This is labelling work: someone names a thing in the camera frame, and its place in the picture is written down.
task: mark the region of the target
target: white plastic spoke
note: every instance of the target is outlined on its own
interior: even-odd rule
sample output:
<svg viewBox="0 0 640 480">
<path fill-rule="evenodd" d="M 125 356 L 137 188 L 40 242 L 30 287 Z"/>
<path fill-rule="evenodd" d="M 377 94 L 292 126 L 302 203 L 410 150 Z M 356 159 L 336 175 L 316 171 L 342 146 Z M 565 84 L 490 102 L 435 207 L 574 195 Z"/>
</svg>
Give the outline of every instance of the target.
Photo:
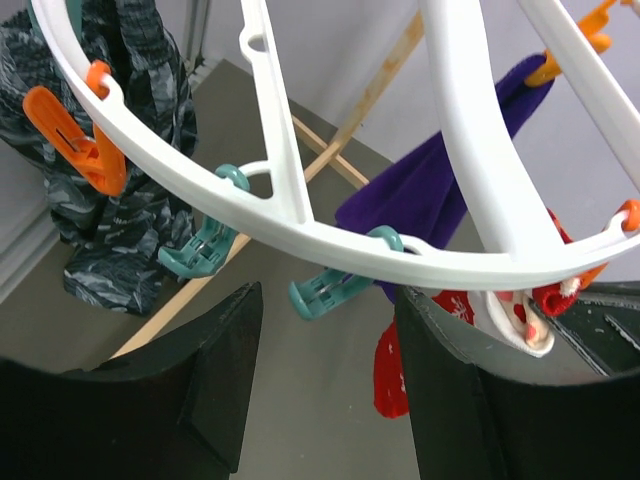
<svg viewBox="0 0 640 480">
<path fill-rule="evenodd" d="M 296 257 L 405 285 L 515 290 L 565 280 L 637 247 L 640 234 L 627 238 L 622 231 L 624 214 L 614 216 L 603 233 L 562 244 L 500 115 L 477 1 L 420 2 L 429 14 L 425 30 L 432 43 L 432 69 L 442 96 L 438 108 L 454 171 L 485 246 L 504 253 L 443 251 L 404 235 L 401 240 L 414 253 L 393 252 L 382 239 L 313 219 L 264 0 L 243 0 L 246 25 L 240 45 L 254 71 L 268 158 L 239 167 L 247 176 L 271 175 L 270 199 L 235 188 L 162 141 L 125 107 L 122 89 L 112 77 L 104 80 L 108 97 L 96 97 L 84 82 L 89 61 L 69 22 L 66 1 L 33 0 L 33 7 L 74 95 L 131 161 L 204 214 Z M 264 42 L 264 51 L 251 47 L 256 38 Z M 463 78 L 471 71 L 475 85 Z M 572 75 L 592 73 L 576 67 Z"/>
<path fill-rule="evenodd" d="M 562 247 L 496 96 L 479 0 L 419 0 L 451 166 L 485 248 L 528 260 Z"/>
<path fill-rule="evenodd" d="M 640 190 L 638 110 L 560 0 L 518 1 L 618 161 Z M 629 55 L 634 58 L 633 49 Z"/>
<path fill-rule="evenodd" d="M 239 37 L 240 49 L 253 69 L 273 199 L 281 215 L 299 223 L 310 222 L 313 212 L 269 12 L 262 0 L 242 0 L 242 11 L 245 26 Z"/>
</svg>

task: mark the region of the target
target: camouflage jacket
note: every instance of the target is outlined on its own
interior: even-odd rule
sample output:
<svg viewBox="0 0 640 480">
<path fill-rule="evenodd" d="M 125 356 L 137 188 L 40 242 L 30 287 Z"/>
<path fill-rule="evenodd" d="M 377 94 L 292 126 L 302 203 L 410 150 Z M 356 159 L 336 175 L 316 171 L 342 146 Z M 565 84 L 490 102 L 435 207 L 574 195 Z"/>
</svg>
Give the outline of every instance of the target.
<svg viewBox="0 0 640 480">
<path fill-rule="evenodd" d="M 191 156 L 197 143 L 191 90 L 176 43 L 153 0 L 85 0 L 81 45 L 111 66 L 127 107 L 167 143 Z M 93 305 L 145 315 L 167 273 L 161 246 L 181 248 L 194 232 L 192 209 L 127 160 L 119 197 L 106 197 L 33 127 L 22 110 L 37 85 L 51 90 L 85 134 L 92 122 L 54 70 L 26 11 L 0 26 L 0 138 L 44 174 L 61 239 L 75 247 L 64 270 L 67 292 Z"/>
</svg>

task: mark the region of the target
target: white wall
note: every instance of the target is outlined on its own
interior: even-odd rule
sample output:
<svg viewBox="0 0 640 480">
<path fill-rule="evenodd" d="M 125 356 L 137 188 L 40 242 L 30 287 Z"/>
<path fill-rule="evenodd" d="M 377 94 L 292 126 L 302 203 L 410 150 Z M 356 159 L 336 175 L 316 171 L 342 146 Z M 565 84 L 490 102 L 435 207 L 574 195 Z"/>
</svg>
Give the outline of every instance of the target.
<svg viewBox="0 0 640 480">
<path fill-rule="evenodd" d="M 578 19 L 599 0 L 565 0 Z M 391 45 L 415 13 L 414 0 L 267 0 L 289 96 L 338 125 Z M 496 79 L 525 56 L 544 49 L 516 0 L 481 0 Z M 203 48 L 243 68 L 238 47 L 240 2 L 212 0 Z M 640 106 L 640 20 L 611 9 L 606 30 L 614 46 L 603 59 L 631 100 Z M 420 45 L 365 120 L 356 138 L 395 160 L 439 128 L 426 45 Z M 516 147 L 547 205 L 569 232 L 599 231 L 638 192 L 606 142 L 560 79 L 516 139 Z M 603 279 L 640 279 L 640 251 L 612 263 Z"/>
</svg>

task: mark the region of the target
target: clothespin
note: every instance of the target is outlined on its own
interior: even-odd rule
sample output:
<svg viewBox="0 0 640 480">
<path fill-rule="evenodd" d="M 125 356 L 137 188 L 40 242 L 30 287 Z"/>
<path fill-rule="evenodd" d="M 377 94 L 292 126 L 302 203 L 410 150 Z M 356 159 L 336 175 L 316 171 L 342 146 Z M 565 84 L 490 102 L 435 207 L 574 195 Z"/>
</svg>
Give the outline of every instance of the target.
<svg viewBox="0 0 640 480">
<path fill-rule="evenodd" d="M 71 22 L 74 33 L 76 34 L 76 38 L 80 41 L 82 39 L 82 0 L 67 0 L 66 3 L 69 21 Z M 42 35 L 42 30 L 40 30 L 36 14 L 33 11 L 33 4 L 31 3 L 31 0 L 27 0 L 27 11 L 29 12 L 29 19 L 31 20 L 31 26 L 34 32 L 43 42 L 46 43 L 44 35 Z M 60 69 L 57 66 L 56 73 L 58 77 L 64 78 L 62 72 L 60 72 Z"/>
<path fill-rule="evenodd" d="M 376 227 L 367 235 L 383 238 L 391 250 L 404 251 L 400 236 L 389 226 Z M 304 283 L 291 282 L 289 299 L 302 318 L 314 320 L 355 297 L 373 282 L 371 278 L 328 268 Z"/>
<path fill-rule="evenodd" d="M 627 200 L 622 204 L 617 213 L 620 212 L 627 213 L 627 219 L 622 222 L 622 230 L 624 232 L 632 233 L 640 229 L 640 200 Z M 607 265 L 608 264 L 605 263 L 580 275 L 580 290 L 584 290 L 591 285 L 596 277 L 607 268 Z"/>
<path fill-rule="evenodd" d="M 109 66 L 99 60 L 89 68 L 87 85 L 100 98 L 108 94 L 100 81 L 109 73 Z M 97 125 L 93 126 L 95 139 L 87 137 L 64 105 L 43 86 L 29 90 L 22 108 L 31 123 L 93 188 L 112 197 L 122 193 L 127 181 L 124 154 Z"/>
<path fill-rule="evenodd" d="M 216 175 L 230 178 L 245 192 L 250 185 L 247 177 L 234 165 L 220 165 Z M 158 261 L 183 278 L 210 277 L 222 268 L 238 232 L 211 217 L 204 217 L 202 227 L 181 250 L 161 247 Z"/>
<path fill-rule="evenodd" d="M 608 35 L 600 33 L 600 30 L 609 23 L 609 8 L 613 6 L 616 1 L 617 0 L 605 0 L 599 7 L 578 22 L 578 28 L 598 54 L 606 52 L 613 44 L 613 40 L 611 40 Z M 562 73 L 558 62 L 551 52 L 546 49 L 544 54 L 547 57 L 545 63 L 524 81 L 528 87 L 534 88 L 544 85 Z"/>
</svg>

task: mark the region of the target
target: purple towel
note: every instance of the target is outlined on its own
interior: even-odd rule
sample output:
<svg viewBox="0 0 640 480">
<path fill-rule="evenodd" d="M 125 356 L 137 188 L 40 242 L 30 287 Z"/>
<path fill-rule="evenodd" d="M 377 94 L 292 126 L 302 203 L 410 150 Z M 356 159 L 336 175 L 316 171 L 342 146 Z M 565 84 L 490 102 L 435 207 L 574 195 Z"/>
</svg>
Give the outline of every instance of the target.
<svg viewBox="0 0 640 480">
<path fill-rule="evenodd" d="M 502 116 L 511 138 L 538 108 L 553 81 L 529 88 L 524 79 L 545 62 L 532 55 L 496 84 Z M 446 247 L 467 206 L 462 198 L 442 133 L 438 132 L 350 197 L 336 212 L 338 227 L 366 234 L 379 225 Z M 395 285 L 376 282 L 395 303 Z"/>
</svg>

